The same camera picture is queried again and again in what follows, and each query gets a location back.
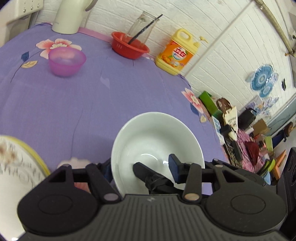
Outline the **white red-patterned bowl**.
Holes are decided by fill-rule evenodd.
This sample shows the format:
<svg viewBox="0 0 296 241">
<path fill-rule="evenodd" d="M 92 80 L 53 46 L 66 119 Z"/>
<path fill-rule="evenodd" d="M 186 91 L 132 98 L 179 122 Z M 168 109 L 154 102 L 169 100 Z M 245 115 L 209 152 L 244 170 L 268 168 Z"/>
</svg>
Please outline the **white red-patterned bowl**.
<svg viewBox="0 0 296 241">
<path fill-rule="evenodd" d="M 177 118 L 158 112 L 142 113 L 129 120 L 117 134 L 111 151 L 116 188 L 126 194 L 148 194 L 145 183 L 133 172 L 140 162 L 173 181 L 169 155 L 182 163 L 205 166 L 202 149 L 191 130 Z"/>
</svg>

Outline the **yellow plastic plate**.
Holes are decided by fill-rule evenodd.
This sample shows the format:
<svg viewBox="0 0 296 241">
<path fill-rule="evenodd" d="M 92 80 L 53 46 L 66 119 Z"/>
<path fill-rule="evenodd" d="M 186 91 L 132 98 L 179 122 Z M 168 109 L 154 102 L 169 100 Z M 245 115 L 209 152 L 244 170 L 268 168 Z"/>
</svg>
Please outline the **yellow plastic plate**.
<svg viewBox="0 0 296 241">
<path fill-rule="evenodd" d="M 39 154 L 33 148 L 31 148 L 28 144 L 26 144 L 22 140 L 19 140 L 15 137 L 9 137 L 9 138 L 13 140 L 15 143 L 17 143 L 19 146 L 21 146 L 28 154 L 32 156 L 32 158 L 39 165 L 39 167 L 41 168 L 45 176 L 49 176 L 51 174 L 49 168 L 47 167 L 43 159 L 39 156 Z"/>
</svg>

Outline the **white floral oval plate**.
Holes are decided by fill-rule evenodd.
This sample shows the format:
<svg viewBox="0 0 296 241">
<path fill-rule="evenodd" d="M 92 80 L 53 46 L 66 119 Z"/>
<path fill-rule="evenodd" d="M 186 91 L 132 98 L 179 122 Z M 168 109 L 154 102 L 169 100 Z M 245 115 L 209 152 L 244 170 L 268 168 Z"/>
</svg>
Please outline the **white floral oval plate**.
<svg viewBox="0 0 296 241">
<path fill-rule="evenodd" d="M 1 238 L 17 240 L 24 233 L 17 215 L 18 203 L 47 176 L 9 137 L 1 136 Z"/>
</svg>

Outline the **purple plastic bowl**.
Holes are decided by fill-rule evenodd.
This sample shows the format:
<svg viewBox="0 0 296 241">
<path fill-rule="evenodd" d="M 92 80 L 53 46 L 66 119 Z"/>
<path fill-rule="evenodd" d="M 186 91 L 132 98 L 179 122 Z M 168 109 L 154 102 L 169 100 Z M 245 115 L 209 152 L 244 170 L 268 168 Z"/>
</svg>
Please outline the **purple plastic bowl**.
<svg viewBox="0 0 296 241">
<path fill-rule="evenodd" d="M 70 47 L 55 48 L 48 54 L 49 69 L 60 77 L 70 77 L 78 73 L 86 59 L 82 51 Z"/>
</svg>

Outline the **cream tote bag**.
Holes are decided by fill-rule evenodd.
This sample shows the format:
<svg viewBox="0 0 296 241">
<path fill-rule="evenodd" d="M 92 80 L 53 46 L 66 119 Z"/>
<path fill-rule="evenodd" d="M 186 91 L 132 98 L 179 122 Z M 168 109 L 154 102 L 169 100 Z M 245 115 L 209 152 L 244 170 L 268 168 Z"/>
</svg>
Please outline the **cream tote bag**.
<svg viewBox="0 0 296 241">
<path fill-rule="evenodd" d="M 232 106 L 230 102 L 225 98 L 220 98 L 216 101 L 218 108 L 222 111 L 222 118 L 224 125 L 229 125 L 231 128 L 229 138 L 237 141 L 238 132 L 238 114 L 236 106 Z"/>
</svg>

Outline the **black speaker box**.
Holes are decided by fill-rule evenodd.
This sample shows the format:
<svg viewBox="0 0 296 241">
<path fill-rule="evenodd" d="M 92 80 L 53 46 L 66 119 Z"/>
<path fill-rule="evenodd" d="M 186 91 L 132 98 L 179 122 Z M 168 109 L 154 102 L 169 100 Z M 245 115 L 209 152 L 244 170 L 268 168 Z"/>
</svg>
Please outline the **black speaker box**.
<svg viewBox="0 0 296 241">
<path fill-rule="evenodd" d="M 245 130 L 256 119 L 256 111 L 252 108 L 246 108 L 238 117 L 238 128 Z"/>
</svg>

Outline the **green cardboard box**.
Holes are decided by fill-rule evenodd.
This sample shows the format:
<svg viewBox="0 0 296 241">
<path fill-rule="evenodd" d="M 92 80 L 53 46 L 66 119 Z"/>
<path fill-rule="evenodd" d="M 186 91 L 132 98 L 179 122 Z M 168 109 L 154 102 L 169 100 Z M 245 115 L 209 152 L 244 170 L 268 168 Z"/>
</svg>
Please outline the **green cardboard box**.
<svg viewBox="0 0 296 241">
<path fill-rule="evenodd" d="M 203 91 L 199 95 L 199 99 L 203 102 L 203 105 L 207 109 L 211 116 L 214 116 L 219 121 L 222 120 L 222 111 L 217 107 L 216 102 L 212 99 L 212 95 L 207 91 Z"/>
</svg>

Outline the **purple floral tablecloth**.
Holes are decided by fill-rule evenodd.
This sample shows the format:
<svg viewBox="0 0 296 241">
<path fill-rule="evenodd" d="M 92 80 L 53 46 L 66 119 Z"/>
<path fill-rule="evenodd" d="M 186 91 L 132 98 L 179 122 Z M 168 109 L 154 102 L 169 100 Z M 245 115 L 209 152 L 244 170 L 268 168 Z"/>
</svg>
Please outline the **purple floral tablecloth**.
<svg viewBox="0 0 296 241">
<path fill-rule="evenodd" d="M 53 43 L 80 47 L 86 62 L 77 74 L 58 77 L 41 53 Z M 50 170 L 71 157 L 94 163 L 110 158 L 120 129 L 134 116 L 162 112 L 195 135 L 205 161 L 225 160 L 211 123 L 200 122 L 184 96 L 191 89 L 152 60 L 129 60 L 103 40 L 54 33 L 36 25 L 1 47 L 1 136 L 29 145 Z"/>
</svg>

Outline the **blue paper fan decoration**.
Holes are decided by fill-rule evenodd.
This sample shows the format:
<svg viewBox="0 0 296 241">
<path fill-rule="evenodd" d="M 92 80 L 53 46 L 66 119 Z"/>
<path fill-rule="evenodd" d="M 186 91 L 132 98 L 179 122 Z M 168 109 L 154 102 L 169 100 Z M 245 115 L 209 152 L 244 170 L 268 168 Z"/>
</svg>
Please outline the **blue paper fan decoration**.
<svg viewBox="0 0 296 241">
<path fill-rule="evenodd" d="M 262 65 L 245 80 L 253 91 L 257 91 L 260 98 L 267 98 L 278 81 L 278 73 L 271 65 Z"/>
</svg>

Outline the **yellow dish soap bottle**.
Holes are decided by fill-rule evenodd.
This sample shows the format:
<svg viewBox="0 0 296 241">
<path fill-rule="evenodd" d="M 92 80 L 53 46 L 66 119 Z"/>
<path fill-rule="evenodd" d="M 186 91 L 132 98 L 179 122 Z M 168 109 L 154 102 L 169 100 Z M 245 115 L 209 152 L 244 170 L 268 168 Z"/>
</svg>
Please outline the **yellow dish soap bottle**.
<svg viewBox="0 0 296 241">
<path fill-rule="evenodd" d="M 158 68 L 171 74 L 178 75 L 197 53 L 201 42 L 208 41 L 200 36 L 197 42 L 194 36 L 185 29 L 178 29 L 171 37 L 165 49 L 158 54 L 155 64 Z"/>
</svg>

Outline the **red plastic colander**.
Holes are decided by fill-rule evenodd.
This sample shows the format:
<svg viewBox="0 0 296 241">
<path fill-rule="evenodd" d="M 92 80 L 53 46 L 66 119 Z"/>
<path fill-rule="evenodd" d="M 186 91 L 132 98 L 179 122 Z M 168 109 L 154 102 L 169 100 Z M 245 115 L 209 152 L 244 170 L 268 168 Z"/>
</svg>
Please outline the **red plastic colander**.
<svg viewBox="0 0 296 241">
<path fill-rule="evenodd" d="M 122 32 L 112 32 L 112 49 L 128 59 L 136 60 L 144 54 L 149 53 L 149 48 L 139 40 L 134 40 L 131 44 L 128 44 L 125 40 L 131 40 L 130 37 L 126 38 L 126 34 Z"/>
</svg>

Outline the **cream thermos jug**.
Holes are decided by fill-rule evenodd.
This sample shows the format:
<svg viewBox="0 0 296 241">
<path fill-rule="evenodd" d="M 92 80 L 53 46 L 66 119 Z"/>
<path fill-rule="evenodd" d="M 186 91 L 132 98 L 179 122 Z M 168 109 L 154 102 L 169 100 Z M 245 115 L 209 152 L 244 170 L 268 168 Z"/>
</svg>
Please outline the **cream thermos jug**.
<svg viewBox="0 0 296 241">
<path fill-rule="evenodd" d="M 66 35 L 77 33 L 86 14 L 96 3 L 97 0 L 63 0 L 57 11 L 52 30 Z"/>
</svg>

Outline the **white water dispenser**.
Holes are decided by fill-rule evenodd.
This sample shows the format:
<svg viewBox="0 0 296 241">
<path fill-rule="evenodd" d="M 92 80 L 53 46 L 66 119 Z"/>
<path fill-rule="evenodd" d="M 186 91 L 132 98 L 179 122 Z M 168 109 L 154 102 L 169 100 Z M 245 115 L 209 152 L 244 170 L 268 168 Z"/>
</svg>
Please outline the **white water dispenser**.
<svg viewBox="0 0 296 241">
<path fill-rule="evenodd" d="M 44 6 L 43 0 L 12 0 L 1 8 L 1 47 L 29 28 L 32 14 Z"/>
</svg>

